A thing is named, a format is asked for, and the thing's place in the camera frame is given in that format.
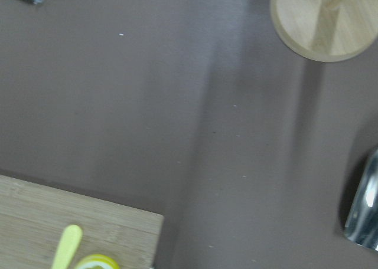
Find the metal object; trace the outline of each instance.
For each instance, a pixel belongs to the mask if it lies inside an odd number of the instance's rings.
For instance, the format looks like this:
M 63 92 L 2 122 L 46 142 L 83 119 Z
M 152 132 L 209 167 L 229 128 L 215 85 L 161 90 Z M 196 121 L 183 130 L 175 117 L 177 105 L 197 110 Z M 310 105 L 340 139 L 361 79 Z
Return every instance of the metal object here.
M 346 222 L 345 236 L 378 251 L 378 149 L 369 157 Z

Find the yellow knife handle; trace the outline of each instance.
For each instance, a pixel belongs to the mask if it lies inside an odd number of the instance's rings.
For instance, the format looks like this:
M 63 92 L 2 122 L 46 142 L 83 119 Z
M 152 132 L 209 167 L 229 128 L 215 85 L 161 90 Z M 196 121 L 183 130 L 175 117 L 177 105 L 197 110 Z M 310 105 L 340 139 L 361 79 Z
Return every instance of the yellow knife handle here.
M 69 267 L 82 236 L 83 230 L 77 225 L 69 225 L 64 229 L 51 269 L 67 269 Z

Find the cutting board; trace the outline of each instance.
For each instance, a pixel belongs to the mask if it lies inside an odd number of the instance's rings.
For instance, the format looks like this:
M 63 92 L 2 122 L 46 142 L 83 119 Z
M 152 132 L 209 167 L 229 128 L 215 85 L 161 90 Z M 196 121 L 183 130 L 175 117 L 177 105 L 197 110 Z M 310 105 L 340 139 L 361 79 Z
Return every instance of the cutting board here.
M 64 227 L 83 228 L 71 264 L 93 253 L 151 267 L 161 215 L 0 175 L 0 268 L 49 269 Z

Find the wooden stand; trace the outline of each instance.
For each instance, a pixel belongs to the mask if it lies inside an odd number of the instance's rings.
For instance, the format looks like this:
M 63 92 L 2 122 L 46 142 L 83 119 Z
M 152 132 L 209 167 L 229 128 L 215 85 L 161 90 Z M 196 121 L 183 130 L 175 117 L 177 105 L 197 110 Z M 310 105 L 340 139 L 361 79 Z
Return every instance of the wooden stand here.
M 367 49 L 378 36 L 378 0 L 271 0 L 282 41 L 316 61 L 342 61 Z

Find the wooden paper towel holder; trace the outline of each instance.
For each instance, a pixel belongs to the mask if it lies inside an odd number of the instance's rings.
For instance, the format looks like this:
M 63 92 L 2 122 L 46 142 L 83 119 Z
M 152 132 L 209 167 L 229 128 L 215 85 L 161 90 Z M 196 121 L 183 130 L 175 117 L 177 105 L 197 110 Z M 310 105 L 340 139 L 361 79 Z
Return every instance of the wooden paper towel holder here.
M 315 61 L 347 60 L 378 36 L 378 0 L 271 0 L 271 16 L 282 41 Z

